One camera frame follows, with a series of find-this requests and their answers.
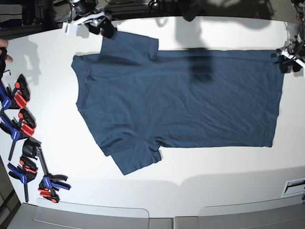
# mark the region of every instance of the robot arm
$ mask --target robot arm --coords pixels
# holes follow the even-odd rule
[[[76,17],[69,22],[64,22],[62,32],[67,35],[76,35],[80,25],[86,25],[89,32],[101,34],[106,38],[114,35],[114,27],[111,24],[111,15],[96,9],[96,0],[69,0],[75,10]]]

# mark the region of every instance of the finger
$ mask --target finger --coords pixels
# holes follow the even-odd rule
[[[7,40],[0,39],[0,47],[7,48],[8,45],[9,45],[9,42]]]
[[[13,62],[13,58],[11,58],[9,55],[5,56],[5,62],[6,63],[12,63]]]

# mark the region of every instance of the white table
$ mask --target white table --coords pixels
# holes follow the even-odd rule
[[[297,25],[242,18],[180,17],[125,20],[120,31],[158,38],[159,50],[206,47],[214,50],[276,49]],[[71,68],[74,55],[99,53],[102,37],[71,37],[53,30],[10,41],[8,64],[13,86],[22,73],[31,91],[27,105],[42,142],[49,172],[69,177],[63,202],[143,208],[151,218],[197,216],[206,206],[280,198],[285,182],[305,177],[305,78],[287,74],[274,144],[267,147],[160,148],[162,161],[123,176],[111,157],[96,145],[75,105],[78,83]],[[10,118],[17,111],[7,111]],[[7,165],[12,140],[0,132],[0,155]],[[24,140],[16,144],[17,166]],[[28,184],[29,203],[37,204],[43,172]],[[21,202],[23,185],[10,178]]]

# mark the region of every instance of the t-shirt sleeve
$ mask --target t-shirt sleeve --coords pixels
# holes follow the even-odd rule
[[[137,34],[117,31],[113,38],[103,38],[100,60],[115,58],[135,62],[153,61],[156,59],[159,40]]]
[[[125,139],[118,135],[108,139],[107,143],[102,143],[100,148],[106,156],[112,156],[124,175],[161,161],[157,146],[136,137]]]

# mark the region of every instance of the blue t-shirt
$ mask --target blue t-shirt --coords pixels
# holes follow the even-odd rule
[[[74,57],[77,107],[124,175],[160,161],[160,146],[271,147],[284,78],[274,52],[158,51],[117,32]]]

